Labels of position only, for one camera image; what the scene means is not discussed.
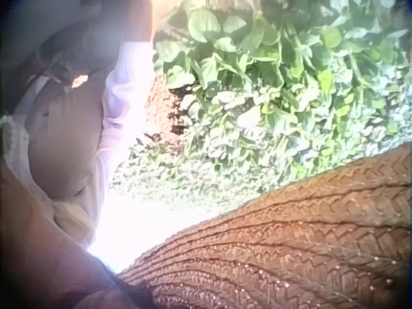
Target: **clothing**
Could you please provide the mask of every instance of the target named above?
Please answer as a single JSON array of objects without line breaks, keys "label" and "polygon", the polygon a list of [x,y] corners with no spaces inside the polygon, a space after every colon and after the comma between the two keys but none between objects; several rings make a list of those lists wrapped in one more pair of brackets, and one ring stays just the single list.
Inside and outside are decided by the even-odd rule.
[{"label": "clothing", "polygon": [[84,247],[115,169],[143,130],[152,58],[152,43],[125,42],[107,78],[97,74],[69,93],[41,78],[16,109],[27,116],[33,179],[52,199],[58,226]]}]

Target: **bright sky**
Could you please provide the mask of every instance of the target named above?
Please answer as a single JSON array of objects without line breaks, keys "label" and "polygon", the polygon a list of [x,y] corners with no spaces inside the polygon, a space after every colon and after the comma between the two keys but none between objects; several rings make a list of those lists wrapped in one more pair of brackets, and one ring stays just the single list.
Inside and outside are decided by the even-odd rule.
[{"label": "bright sky", "polygon": [[174,233],[217,215],[199,210],[171,211],[162,203],[141,204],[111,191],[89,252],[117,273]]}]

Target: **green foliage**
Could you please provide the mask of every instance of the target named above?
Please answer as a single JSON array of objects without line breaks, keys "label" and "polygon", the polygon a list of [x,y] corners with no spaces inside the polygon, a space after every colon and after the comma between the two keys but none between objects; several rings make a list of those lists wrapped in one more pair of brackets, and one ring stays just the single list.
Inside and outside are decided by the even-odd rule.
[{"label": "green foliage", "polygon": [[139,172],[140,185],[213,195],[222,187],[212,182],[250,198],[408,139],[407,30],[374,1],[329,2],[299,0],[250,21],[195,10],[191,40],[159,42],[169,87],[194,84],[194,103],[182,106],[181,149],[135,154],[151,168]]}]

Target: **white sleeve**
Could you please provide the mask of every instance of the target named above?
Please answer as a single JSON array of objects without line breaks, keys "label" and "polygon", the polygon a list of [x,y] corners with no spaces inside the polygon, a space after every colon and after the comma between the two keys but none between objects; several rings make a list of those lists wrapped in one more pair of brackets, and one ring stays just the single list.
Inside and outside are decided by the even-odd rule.
[{"label": "white sleeve", "polygon": [[118,165],[127,158],[131,142],[145,123],[145,103],[155,78],[153,44],[125,42],[117,64],[106,79],[103,97],[103,126],[95,170],[82,192],[71,199],[80,205],[93,230],[83,245],[94,238],[109,184]]}]

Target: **brown fabric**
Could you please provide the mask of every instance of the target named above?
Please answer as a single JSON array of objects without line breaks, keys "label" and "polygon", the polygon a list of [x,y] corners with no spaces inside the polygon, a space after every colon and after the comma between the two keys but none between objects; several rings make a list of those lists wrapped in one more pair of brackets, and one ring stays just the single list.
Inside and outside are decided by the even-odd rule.
[{"label": "brown fabric", "polygon": [[26,119],[34,181],[54,200],[76,195],[93,172],[102,131],[105,76],[65,93],[49,81]]},{"label": "brown fabric", "polygon": [[159,308],[399,308],[410,205],[403,145],[177,233],[120,278],[148,287]]}]

